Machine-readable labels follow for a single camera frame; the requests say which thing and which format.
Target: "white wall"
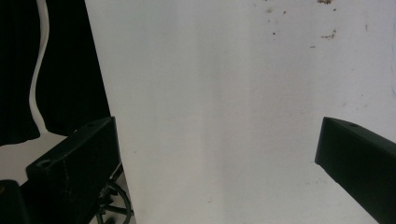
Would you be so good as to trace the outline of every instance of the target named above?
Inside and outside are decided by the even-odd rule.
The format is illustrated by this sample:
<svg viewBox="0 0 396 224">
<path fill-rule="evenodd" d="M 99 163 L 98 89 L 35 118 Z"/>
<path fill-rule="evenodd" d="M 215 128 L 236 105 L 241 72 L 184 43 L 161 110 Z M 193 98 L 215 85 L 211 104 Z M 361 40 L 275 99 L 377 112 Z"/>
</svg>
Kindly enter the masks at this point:
<svg viewBox="0 0 396 224">
<path fill-rule="evenodd" d="M 375 223 L 314 158 L 396 139 L 394 1 L 86 2 L 138 224 Z"/>
</svg>

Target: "white cable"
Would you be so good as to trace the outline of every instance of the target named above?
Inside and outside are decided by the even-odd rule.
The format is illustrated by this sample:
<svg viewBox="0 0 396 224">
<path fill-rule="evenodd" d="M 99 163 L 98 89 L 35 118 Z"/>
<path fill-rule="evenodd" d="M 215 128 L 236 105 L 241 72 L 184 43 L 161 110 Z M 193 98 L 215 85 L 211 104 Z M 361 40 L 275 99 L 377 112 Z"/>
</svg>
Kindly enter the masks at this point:
<svg viewBox="0 0 396 224">
<path fill-rule="evenodd" d="M 37 102 L 35 100 L 35 86 L 37 84 L 38 73 L 40 71 L 41 63 L 46 52 L 47 43 L 50 37 L 50 17 L 47 9 L 46 0 L 36 0 L 38 7 L 38 14 L 40 16 L 40 49 L 38 51 L 37 63 L 35 64 L 35 72 L 33 73 L 32 84 L 29 93 L 29 106 L 32 112 L 33 120 L 40 133 L 47 133 L 46 123 L 41 115 Z"/>
</svg>

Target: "dark stain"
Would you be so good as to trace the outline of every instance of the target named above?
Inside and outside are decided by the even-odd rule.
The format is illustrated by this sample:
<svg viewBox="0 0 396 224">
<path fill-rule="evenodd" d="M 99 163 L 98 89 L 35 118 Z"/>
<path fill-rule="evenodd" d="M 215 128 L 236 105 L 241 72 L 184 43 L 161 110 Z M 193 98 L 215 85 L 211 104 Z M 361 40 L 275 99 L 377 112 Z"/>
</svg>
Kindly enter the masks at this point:
<svg viewBox="0 0 396 224">
<path fill-rule="evenodd" d="M 318 0 L 318 2 L 329 5 L 332 2 L 332 0 Z"/>
<path fill-rule="evenodd" d="M 320 179 L 318 179 L 317 181 L 315 181 L 317 184 L 327 184 L 327 181 L 326 180 L 324 180 L 324 179 L 322 179 L 322 178 L 320 178 Z"/>
<path fill-rule="evenodd" d="M 324 38 L 324 39 L 334 39 L 336 33 L 337 33 L 337 31 L 333 30 L 331 35 L 323 35 L 321 37 Z"/>
<path fill-rule="evenodd" d="M 391 88 L 392 88 L 392 93 L 393 93 L 393 95 L 396 96 L 396 89 L 395 89 L 395 87 L 394 87 L 393 85 L 391 85 Z"/>
</svg>

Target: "black fabric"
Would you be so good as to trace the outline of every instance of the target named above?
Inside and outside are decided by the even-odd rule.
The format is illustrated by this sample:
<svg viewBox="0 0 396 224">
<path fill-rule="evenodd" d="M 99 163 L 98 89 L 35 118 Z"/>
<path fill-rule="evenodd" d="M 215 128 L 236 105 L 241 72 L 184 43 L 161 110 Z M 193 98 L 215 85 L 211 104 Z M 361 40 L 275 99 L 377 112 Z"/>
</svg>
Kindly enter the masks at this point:
<svg viewBox="0 0 396 224">
<path fill-rule="evenodd" d="M 110 116 L 83 0 L 47 0 L 49 42 L 36 85 L 47 129 L 69 135 Z M 40 42 L 35 0 L 0 1 L 0 146 L 39 136 L 29 107 Z"/>
<path fill-rule="evenodd" d="M 29 91 L 40 45 L 35 0 L 0 1 L 0 146 L 39 136 Z"/>
<path fill-rule="evenodd" d="M 37 106 L 52 133 L 69 135 L 109 117 L 83 0 L 48 0 L 49 42 L 37 80 Z"/>
</svg>

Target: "brown spots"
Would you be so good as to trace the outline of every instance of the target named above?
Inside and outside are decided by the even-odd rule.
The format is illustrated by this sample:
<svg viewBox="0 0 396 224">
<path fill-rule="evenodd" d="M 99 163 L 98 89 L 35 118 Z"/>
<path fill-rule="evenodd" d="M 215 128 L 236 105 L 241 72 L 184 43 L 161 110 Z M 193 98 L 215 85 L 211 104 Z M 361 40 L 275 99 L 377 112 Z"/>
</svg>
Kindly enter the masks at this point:
<svg viewBox="0 0 396 224">
<path fill-rule="evenodd" d="M 332 0 L 318 0 L 318 2 L 329 5 L 332 2 Z"/>
<path fill-rule="evenodd" d="M 333 30 L 331 35 L 323 35 L 321 37 L 324 38 L 324 39 L 334 39 L 335 38 L 335 33 L 337 33 L 337 31 Z"/>
</svg>

